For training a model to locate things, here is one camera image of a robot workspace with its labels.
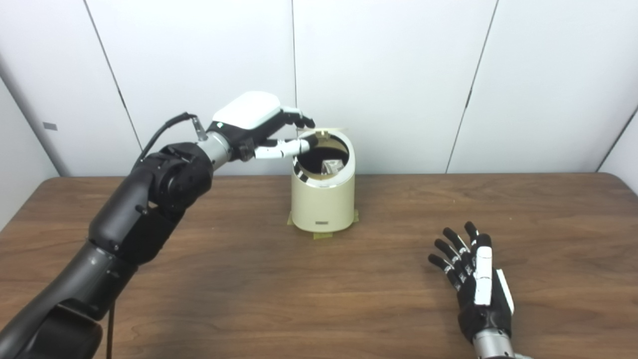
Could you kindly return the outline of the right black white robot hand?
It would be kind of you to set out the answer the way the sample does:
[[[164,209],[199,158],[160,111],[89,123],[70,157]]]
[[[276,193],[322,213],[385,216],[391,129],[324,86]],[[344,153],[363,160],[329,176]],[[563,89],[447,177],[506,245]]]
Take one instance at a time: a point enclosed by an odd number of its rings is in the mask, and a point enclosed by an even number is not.
[[[444,239],[434,243],[444,257],[429,254],[428,261],[442,270],[456,291],[458,323],[468,341],[488,330],[511,338],[515,307],[503,270],[493,264],[492,238],[472,222],[464,229],[468,241],[445,227]]]

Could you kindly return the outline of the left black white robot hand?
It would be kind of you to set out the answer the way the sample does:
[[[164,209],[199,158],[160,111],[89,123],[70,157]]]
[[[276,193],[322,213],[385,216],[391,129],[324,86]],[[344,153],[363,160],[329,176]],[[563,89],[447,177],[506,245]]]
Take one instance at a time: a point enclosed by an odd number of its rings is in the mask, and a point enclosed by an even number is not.
[[[207,129],[212,139],[200,143],[216,165],[251,159],[269,160],[294,157],[319,145],[315,133],[294,139],[274,139],[287,125],[314,129],[312,118],[300,109],[281,105],[271,93],[249,91],[217,111]]]

